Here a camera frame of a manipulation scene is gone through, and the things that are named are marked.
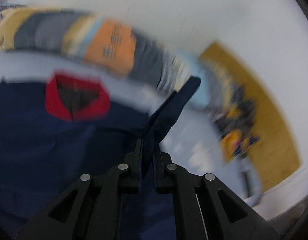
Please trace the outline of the wooden headboard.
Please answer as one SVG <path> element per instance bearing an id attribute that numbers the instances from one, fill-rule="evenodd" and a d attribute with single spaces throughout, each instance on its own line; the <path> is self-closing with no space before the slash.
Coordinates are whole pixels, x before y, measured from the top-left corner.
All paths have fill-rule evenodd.
<path id="1" fill-rule="evenodd" d="M 262 192 L 270 190 L 301 166 L 290 127 L 253 71 L 223 45 L 213 42 L 200 59 L 211 63 L 218 74 L 229 74 L 231 80 L 243 86 L 245 97 L 256 103 L 252 133 L 259 136 L 260 141 L 250 148 L 249 156 L 261 180 Z"/>

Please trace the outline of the light blue bed sheet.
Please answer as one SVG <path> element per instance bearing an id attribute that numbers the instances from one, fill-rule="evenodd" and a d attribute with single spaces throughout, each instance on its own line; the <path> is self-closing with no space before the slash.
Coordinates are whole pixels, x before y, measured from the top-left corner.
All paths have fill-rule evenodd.
<path id="1" fill-rule="evenodd" d="M 46 81 L 57 71 L 101 81 L 113 101 L 147 114 L 152 114 L 166 99 L 148 85 L 78 61 L 51 54 L 0 51 L 0 80 Z M 161 142 L 161 149 L 190 173 L 215 174 L 249 206 L 256 206 L 262 196 L 262 186 L 251 161 L 235 157 L 227 163 L 219 143 L 220 135 L 209 116 L 187 105 Z"/>

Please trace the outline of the navy blue work jacket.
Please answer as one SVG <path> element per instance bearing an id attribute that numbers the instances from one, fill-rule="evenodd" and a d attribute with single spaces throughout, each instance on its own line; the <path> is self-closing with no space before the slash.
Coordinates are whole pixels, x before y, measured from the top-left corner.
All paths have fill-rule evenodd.
<path id="1" fill-rule="evenodd" d="M 150 117 L 110 100 L 100 82 L 61 73 L 0 82 L 0 229 L 19 230 L 82 174 L 120 164 Z"/>

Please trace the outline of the colourful clothes pile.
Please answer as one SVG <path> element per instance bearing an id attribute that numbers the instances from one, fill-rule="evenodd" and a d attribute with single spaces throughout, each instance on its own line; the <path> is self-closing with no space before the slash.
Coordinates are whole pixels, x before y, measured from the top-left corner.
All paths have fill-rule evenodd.
<path id="1" fill-rule="evenodd" d="M 246 97 L 244 86 L 232 82 L 225 92 L 229 95 L 225 106 L 209 106 L 206 110 L 220 132 L 223 159 L 229 163 L 235 157 L 246 157 L 248 149 L 258 142 L 259 137 L 252 133 L 255 102 Z"/>

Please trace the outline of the patchwork long pillow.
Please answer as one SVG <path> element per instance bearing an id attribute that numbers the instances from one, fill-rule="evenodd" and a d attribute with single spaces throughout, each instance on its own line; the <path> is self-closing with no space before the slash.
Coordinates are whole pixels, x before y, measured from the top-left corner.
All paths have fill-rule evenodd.
<path id="1" fill-rule="evenodd" d="M 201 85 L 191 103 L 205 108 L 212 100 L 207 74 L 195 57 L 91 12 L 1 5 L 0 50 L 48 51 L 73 57 L 150 85 L 160 93 L 179 90 L 189 77 L 196 76 Z"/>

